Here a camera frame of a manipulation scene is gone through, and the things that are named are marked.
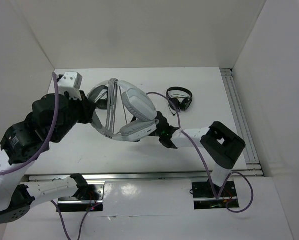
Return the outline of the white grey headphones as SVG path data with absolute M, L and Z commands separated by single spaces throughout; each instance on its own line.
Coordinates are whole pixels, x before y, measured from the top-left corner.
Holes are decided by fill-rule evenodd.
M 108 139 L 120 142 L 132 142 L 129 141 L 129 126 L 131 123 L 127 123 L 118 133 L 115 133 L 118 97 L 121 97 L 123 110 L 129 112 L 132 116 L 134 116 L 134 112 L 140 111 L 142 114 L 153 115 L 153 118 L 155 118 L 157 110 L 154 103 L 145 92 L 127 81 L 112 78 L 95 87 L 101 85 L 108 87 L 106 123 L 102 125 L 99 116 L 94 112 L 91 126 Z

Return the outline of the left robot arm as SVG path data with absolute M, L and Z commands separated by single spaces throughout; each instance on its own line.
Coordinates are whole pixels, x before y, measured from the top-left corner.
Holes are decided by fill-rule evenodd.
M 83 91 L 81 100 L 68 93 L 48 94 L 32 104 L 32 112 L 22 122 L 14 124 L 0 143 L 0 224 L 14 222 L 30 209 L 65 197 L 87 200 L 94 197 L 94 186 L 80 173 L 43 183 L 22 184 L 28 166 L 17 169 L 30 159 L 49 151 L 50 143 L 59 143 L 76 124 L 89 124 L 96 106 Z

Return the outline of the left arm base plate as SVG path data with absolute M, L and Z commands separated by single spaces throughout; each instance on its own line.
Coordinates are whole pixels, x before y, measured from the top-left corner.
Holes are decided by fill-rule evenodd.
M 57 205 L 62 213 L 102 212 L 104 208 L 105 182 L 92 181 L 88 192 L 79 198 L 62 197 L 57 200 Z

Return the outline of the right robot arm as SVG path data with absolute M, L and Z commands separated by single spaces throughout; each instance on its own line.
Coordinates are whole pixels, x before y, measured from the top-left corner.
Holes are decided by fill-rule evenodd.
M 216 198 L 224 192 L 232 169 L 246 147 L 241 137 L 219 121 L 207 128 L 182 129 L 170 125 L 161 112 L 151 121 L 134 117 L 121 129 L 121 134 L 130 142 L 158 137 L 168 149 L 194 147 L 207 172 L 208 192 Z

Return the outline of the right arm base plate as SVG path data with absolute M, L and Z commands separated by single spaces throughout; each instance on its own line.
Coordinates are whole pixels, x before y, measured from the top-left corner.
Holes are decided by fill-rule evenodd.
M 209 182 L 192 182 L 192 189 L 189 191 L 193 196 L 194 209 L 225 209 L 239 208 L 238 195 L 234 181 L 228 181 L 219 199 L 214 197 L 212 187 Z

